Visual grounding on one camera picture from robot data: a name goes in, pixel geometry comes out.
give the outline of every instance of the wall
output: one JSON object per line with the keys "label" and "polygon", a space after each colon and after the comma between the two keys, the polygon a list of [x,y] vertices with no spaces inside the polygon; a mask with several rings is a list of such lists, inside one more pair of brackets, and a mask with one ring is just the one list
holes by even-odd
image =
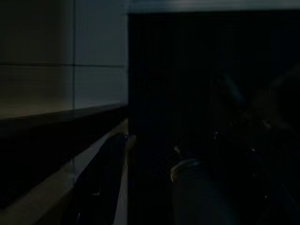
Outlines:
{"label": "wall", "polygon": [[0,118],[127,103],[121,0],[4,0]]}

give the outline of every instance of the black object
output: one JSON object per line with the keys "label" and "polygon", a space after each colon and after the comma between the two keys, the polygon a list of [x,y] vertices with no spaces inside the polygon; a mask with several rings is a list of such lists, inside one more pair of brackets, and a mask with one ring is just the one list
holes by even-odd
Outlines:
{"label": "black object", "polygon": [[217,84],[221,94],[227,96],[229,104],[232,104],[239,110],[247,109],[245,97],[229,74],[220,74],[217,78]]}
{"label": "black object", "polygon": [[215,144],[216,175],[237,205],[242,224],[299,223],[299,209],[262,157],[262,145],[254,149],[222,132]]}
{"label": "black object", "polygon": [[[176,161],[174,145],[183,139],[193,150],[215,150],[213,133],[225,130],[232,139],[236,137],[234,142],[242,143],[239,146],[259,152],[266,167],[276,165],[274,158],[281,155],[270,148],[274,140],[264,127],[235,132],[226,127],[228,115],[216,96],[215,81],[218,74],[229,74],[245,99],[250,99],[300,61],[299,39],[299,10],[129,15],[129,121],[139,143],[136,163],[129,168],[128,223],[154,224],[158,218],[160,223],[173,223],[167,168]],[[226,159],[234,162],[225,162],[228,167],[239,162],[247,165],[235,154]],[[241,173],[232,181],[239,178],[246,179]],[[251,189],[238,191],[251,201]],[[263,213],[260,201],[248,207],[254,206],[256,219]]]}
{"label": "black object", "polygon": [[202,161],[184,162],[181,168],[171,170],[175,224],[239,225],[239,214]]}
{"label": "black object", "polygon": [[292,67],[286,74],[278,77],[270,87],[272,104],[276,105],[272,109],[281,122],[288,124],[294,132],[300,130],[299,106],[300,98],[300,62]]}
{"label": "black object", "polygon": [[62,225],[111,225],[114,221],[127,137],[115,135],[78,177]]}

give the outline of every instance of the white wall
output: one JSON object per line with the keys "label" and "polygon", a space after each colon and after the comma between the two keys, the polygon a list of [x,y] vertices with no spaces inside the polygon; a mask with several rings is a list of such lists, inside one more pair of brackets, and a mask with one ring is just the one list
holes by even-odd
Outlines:
{"label": "white wall", "polygon": [[0,118],[127,103],[123,2],[2,1]]}

